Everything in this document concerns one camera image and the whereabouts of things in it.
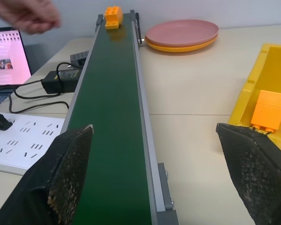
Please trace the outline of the yellow plastic plate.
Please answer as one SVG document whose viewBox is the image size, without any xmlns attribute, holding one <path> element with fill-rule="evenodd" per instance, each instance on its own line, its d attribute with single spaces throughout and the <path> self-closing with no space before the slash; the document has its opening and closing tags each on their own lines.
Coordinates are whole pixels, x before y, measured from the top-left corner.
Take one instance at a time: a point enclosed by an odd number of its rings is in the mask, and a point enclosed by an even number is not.
<svg viewBox="0 0 281 225">
<path fill-rule="evenodd" d="M 148 38 L 145 38 L 146 44 L 150 46 L 152 49 L 161 51 L 161 52 L 166 52 L 166 53 L 187 53 L 187 52 L 192 52 L 196 50 L 203 49 L 209 45 L 211 45 L 213 42 L 217 40 L 218 36 L 213 38 L 212 40 L 199 44 L 199 45 L 192 45 L 192 46 L 186 46 L 186 47 L 166 47 L 166 46 L 160 46 L 160 45 L 155 45 L 151 43 Z"/>
</svg>

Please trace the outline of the yellow plastic bin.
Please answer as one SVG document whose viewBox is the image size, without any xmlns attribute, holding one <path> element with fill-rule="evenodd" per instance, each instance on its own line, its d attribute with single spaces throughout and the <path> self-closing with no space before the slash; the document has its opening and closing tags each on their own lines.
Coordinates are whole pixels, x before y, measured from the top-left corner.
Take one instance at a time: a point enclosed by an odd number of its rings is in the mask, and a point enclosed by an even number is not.
<svg viewBox="0 0 281 225">
<path fill-rule="evenodd" d="M 262 46 L 228 123 L 267 135 L 281 150 L 281 45 Z"/>
</svg>

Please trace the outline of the white power strip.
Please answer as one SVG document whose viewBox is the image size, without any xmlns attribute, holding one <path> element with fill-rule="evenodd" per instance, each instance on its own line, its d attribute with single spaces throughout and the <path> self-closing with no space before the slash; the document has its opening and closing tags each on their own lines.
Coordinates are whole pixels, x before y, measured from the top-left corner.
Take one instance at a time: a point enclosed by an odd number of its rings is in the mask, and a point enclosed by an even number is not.
<svg viewBox="0 0 281 225">
<path fill-rule="evenodd" d="M 63 118 L 3 113 L 13 123 L 0 130 L 0 171 L 24 175 L 61 133 Z"/>
</svg>

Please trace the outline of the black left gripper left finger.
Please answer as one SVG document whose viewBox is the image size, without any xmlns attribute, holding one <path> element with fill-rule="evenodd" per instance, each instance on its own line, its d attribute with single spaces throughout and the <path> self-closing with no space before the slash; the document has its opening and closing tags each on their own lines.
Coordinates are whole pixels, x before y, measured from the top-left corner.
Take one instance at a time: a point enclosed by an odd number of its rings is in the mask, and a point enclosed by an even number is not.
<svg viewBox="0 0 281 225">
<path fill-rule="evenodd" d="M 0 225 L 72 225 L 92 136 L 92 125 L 57 136 L 1 207 Z"/>
</svg>

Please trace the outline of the laptop computer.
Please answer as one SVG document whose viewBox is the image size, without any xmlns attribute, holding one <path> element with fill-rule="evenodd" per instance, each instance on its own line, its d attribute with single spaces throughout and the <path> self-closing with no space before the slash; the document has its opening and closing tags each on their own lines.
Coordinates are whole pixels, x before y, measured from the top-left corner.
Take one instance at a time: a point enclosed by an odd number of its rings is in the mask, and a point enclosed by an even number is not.
<svg viewBox="0 0 281 225">
<path fill-rule="evenodd" d="M 0 28 L 0 103 L 31 77 L 20 31 Z"/>
</svg>

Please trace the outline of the pink plastic plate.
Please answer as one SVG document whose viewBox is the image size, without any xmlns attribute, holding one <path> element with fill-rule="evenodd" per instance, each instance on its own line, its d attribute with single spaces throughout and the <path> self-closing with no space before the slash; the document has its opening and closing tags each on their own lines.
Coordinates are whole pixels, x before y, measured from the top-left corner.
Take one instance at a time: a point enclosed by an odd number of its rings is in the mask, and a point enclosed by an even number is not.
<svg viewBox="0 0 281 225">
<path fill-rule="evenodd" d="M 219 27 L 203 20 L 175 20 L 164 22 L 150 28 L 145 37 L 154 44 L 168 47 L 199 45 L 214 39 Z"/>
</svg>

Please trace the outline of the green conveyor belt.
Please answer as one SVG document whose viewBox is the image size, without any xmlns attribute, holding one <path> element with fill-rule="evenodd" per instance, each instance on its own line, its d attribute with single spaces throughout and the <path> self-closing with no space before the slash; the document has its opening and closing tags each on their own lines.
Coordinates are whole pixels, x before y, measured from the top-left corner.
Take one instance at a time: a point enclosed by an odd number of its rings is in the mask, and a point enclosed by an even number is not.
<svg viewBox="0 0 281 225">
<path fill-rule="evenodd" d="M 63 130 L 92 124 L 88 169 L 73 225 L 179 225 L 158 163 L 139 44 L 139 15 L 107 30 L 99 15 Z"/>
</svg>

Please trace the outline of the orange toy brick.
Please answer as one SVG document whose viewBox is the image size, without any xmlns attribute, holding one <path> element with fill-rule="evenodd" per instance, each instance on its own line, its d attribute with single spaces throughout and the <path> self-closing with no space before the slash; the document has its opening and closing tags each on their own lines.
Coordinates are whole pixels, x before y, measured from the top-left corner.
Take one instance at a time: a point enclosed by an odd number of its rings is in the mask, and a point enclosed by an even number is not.
<svg viewBox="0 0 281 225">
<path fill-rule="evenodd" d="M 281 124 L 281 93 L 261 90 L 252 115 L 256 129 L 274 133 Z"/>
<path fill-rule="evenodd" d="M 104 17 L 106 20 L 105 28 L 107 30 L 118 29 L 123 21 L 123 12 L 121 7 L 119 6 L 107 7 L 105 10 Z"/>
</svg>

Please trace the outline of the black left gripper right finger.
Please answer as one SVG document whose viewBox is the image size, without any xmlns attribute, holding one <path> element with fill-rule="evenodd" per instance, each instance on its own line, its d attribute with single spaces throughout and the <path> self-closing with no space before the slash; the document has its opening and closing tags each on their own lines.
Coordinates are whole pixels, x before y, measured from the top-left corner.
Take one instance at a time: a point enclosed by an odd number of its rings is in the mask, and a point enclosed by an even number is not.
<svg viewBox="0 0 281 225">
<path fill-rule="evenodd" d="M 218 123 L 230 178 L 255 225 L 281 225 L 281 150 L 265 134 Z"/>
</svg>

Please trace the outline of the black power adapter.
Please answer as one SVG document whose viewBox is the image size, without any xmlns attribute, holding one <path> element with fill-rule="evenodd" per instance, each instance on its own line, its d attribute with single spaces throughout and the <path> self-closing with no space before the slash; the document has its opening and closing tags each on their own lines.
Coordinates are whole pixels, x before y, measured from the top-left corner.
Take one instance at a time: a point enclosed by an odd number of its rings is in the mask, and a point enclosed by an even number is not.
<svg viewBox="0 0 281 225">
<path fill-rule="evenodd" d="M 80 69 L 50 71 L 41 81 L 47 94 L 73 93 L 81 75 Z"/>
</svg>

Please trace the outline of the person's bare hand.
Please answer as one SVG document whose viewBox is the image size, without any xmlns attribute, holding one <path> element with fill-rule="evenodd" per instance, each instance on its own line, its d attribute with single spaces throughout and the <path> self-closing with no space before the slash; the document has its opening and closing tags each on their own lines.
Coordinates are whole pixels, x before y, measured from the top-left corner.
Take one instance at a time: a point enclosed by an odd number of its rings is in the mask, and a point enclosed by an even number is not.
<svg viewBox="0 0 281 225">
<path fill-rule="evenodd" d="M 30 35 L 61 25 L 61 16 L 52 0 L 0 0 L 0 19 Z"/>
</svg>

